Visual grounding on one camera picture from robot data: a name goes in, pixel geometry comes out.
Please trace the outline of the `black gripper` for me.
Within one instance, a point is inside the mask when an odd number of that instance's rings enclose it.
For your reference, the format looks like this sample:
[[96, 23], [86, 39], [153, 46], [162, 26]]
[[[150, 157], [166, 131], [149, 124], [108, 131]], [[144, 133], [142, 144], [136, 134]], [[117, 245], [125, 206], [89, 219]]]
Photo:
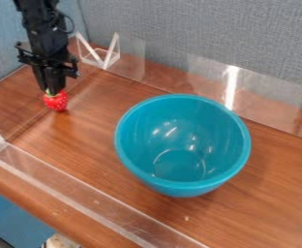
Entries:
[[65, 77], [78, 77], [78, 59], [68, 50], [68, 36], [72, 31], [64, 20], [38, 23], [25, 20], [22, 26], [28, 40], [16, 42], [18, 60], [32, 66], [40, 89], [49, 89], [50, 95], [56, 96], [65, 88]]

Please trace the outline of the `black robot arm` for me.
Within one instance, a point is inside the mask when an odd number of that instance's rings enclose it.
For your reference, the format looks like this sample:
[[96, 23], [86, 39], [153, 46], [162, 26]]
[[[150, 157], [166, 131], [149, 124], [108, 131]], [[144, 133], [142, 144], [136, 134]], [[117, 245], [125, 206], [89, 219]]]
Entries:
[[78, 58], [68, 50], [72, 18], [57, 8], [60, 0], [13, 0], [28, 41], [17, 42], [18, 60], [32, 67], [40, 89], [56, 96], [65, 78], [78, 78]]

